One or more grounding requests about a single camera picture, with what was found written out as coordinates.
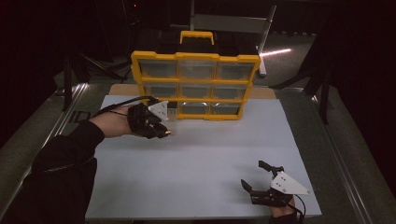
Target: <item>robotic hand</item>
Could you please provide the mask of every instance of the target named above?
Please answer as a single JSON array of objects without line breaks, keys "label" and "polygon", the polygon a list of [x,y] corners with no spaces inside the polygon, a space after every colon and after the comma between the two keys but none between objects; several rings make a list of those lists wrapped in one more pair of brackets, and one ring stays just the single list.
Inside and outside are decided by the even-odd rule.
[{"label": "robotic hand", "polygon": [[303,223],[305,212],[303,213],[296,207],[292,206],[290,204],[290,200],[294,194],[296,194],[296,196],[297,194],[312,194],[311,190],[306,189],[293,178],[286,175],[282,166],[275,167],[264,161],[259,161],[259,167],[267,172],[272,172],[273,181],[271,182],[271,187],[267,191],[259,191],[253,190],[245,180],[241,179],[243,189],[250,194],[251,203],[273,207],[288,206],[300,214],[300,223]]},{"label": "robotic hand", "polygon": [[[283,167],[271,166],[264,161],[259,161],[259,167],[268,172],[272,172],[273,178],[277,176],[277,172],[284,171]],[[290,202],[291,198],[293,197],[292,194],[285,194],[273,188],[269,188],[267,191],[253,190],[253,188],[243,179],[241,179],[241,184],[244,190],[250,194],[252,204],[284,207]]]},{"label": "robotic hand", "polygon": [[116,105],[109,105],[99,110],[95,116],[106,112],[112,112],[121,105],[127,105],[131,102],[148,99],[148,105],[140,103],[138,105],[132,105],[128,108],[127,120],[129,128],[133,134],[146,137],[147,139],[158,137],[164,138],[168,136],[169,131],[161,121],[168,120],[167,117],[167,101],[160,102],[158,99],[152,96],[140,96],[132,100],[125,101]]}]

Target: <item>dark background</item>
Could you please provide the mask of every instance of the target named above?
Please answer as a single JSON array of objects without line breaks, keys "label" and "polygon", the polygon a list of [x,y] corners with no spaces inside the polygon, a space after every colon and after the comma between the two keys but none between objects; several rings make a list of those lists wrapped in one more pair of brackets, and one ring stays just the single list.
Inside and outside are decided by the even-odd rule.
[{"label": "dark background", "polygon": [[[265,17],[272,1],[196,0],[196,13]],[[393,193],[396,7],[392,1],[278,1],[271,33],[316,34],[300,72],[324,64]],[[187,0],[0,2],[0,147],[57,89],[64,55],[129,59],[141,29],[188,25]]]}]

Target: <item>person's arm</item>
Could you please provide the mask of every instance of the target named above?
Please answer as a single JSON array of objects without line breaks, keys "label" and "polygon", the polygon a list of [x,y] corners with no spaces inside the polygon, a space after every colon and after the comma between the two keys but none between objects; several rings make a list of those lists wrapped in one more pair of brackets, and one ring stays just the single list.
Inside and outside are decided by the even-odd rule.
[{"label": "person's arm", "polygon": [[[114,111],[127,114],[128,107]],[[69,135],[53,137],[35,157],[0,223],[83,224],[96,173],[96,147],[105,137],[130,133],[125,116],[104,113],[83,120]]]}]

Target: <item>organizer handle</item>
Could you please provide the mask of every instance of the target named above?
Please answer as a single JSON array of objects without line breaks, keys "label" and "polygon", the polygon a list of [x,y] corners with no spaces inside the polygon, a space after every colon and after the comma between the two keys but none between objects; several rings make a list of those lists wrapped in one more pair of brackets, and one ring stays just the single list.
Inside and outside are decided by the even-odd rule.
[{"label": "organizer handle", "polygon": [[183,43],[183,37],[199,37],[199,38],[210,38],[212,41],[212,45],[215,44],[213,40],[212,32],[205,32],[205,31],[182,31],[180,34],[180,44]]}]

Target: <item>hand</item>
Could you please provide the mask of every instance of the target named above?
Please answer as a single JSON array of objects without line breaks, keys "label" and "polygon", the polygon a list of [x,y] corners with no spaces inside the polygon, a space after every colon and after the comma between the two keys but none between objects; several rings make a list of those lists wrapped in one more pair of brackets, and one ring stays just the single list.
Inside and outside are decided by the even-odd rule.
[{"label": "hand", "polygon": [[161,121],[142,103],[128,109],[128,124],[133,134],[147,139],[153,137],[164,138],[171,132],[161,124]]},{"label": "hand", "polygon": [[[295,206],[294,197],[291,198],[289,204],[292,205],[292,206]],[[283,216],[286,216],[286,215],[293,214],[295,212],[294,209],[292,209],[292,208],[290,208],[288,206],[285,206],[285,207],[269,206],[269,207],[270,207],[270,210],[271,210],[272,217],[283,217]]]},{"label": "hand", "polygon": [[105,137],[107,138],[132,134],[127,120],[129,107],[130,105],[119,106],[111,110],[116,113],[106,112],[100,114],[90,119],[90,122],[98,126],[98,128],[102,130]]}]

